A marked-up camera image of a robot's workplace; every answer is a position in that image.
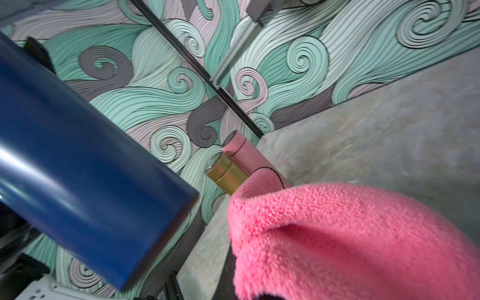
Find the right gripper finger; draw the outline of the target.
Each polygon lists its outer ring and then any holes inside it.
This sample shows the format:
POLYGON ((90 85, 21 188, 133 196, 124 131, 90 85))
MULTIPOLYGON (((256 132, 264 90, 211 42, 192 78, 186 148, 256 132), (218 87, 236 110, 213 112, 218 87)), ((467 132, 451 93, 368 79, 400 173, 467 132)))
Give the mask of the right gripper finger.
POLYGON ((238 300, 233 282, 235 269, 236 256, 233 254, 232 246, 229 246, 221 276, 212 300, 238 300))

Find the gold thermos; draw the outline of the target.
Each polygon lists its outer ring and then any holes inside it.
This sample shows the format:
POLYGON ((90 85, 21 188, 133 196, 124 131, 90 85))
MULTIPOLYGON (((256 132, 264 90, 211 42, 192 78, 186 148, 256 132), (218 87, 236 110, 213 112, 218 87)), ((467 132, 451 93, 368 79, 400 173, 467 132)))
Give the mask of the gold thermos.
POLYGON ((211 158, 205 169, 205 175, 230 196, 249 178, 249 175, 224 152, 216 153, 211 158))

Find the pink microfiber cloth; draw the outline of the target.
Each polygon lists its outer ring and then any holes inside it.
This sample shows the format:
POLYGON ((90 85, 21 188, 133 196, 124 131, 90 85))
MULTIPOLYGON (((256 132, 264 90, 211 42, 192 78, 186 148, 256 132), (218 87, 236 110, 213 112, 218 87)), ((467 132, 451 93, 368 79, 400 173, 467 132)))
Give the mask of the pink microfiber cloth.
POLYGON ((240 300, 477 300, 480 250, 435 210, 348 183, 284 188, 260 169, 227 211, 240 300))

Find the blue thermos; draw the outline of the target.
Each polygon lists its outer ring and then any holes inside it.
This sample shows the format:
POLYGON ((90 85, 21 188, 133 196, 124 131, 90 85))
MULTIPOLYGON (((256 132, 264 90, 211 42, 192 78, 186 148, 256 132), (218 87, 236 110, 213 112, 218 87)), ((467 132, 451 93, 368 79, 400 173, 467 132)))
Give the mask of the blue thermos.
POLYGON ((198 191, 1 36, 1 201, 121 292, 198 191))

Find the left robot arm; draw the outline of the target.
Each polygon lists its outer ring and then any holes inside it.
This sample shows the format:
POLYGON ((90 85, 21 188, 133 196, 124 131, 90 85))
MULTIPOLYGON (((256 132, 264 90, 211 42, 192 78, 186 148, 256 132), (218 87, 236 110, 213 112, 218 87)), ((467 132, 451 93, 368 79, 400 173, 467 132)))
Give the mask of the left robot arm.
MULTIPOLYGON (((40 232, 1 203, 1 300, 15 300, 32 282, 50 273, 44 263, 24 253, 40 232)), ((231 249, 221 273, 220 282, 212 300, 238 300, 233 286, 236 259, 231 249)), ((184 300, 180 285, 173 272, 162 289, 134 300, 184 300)))

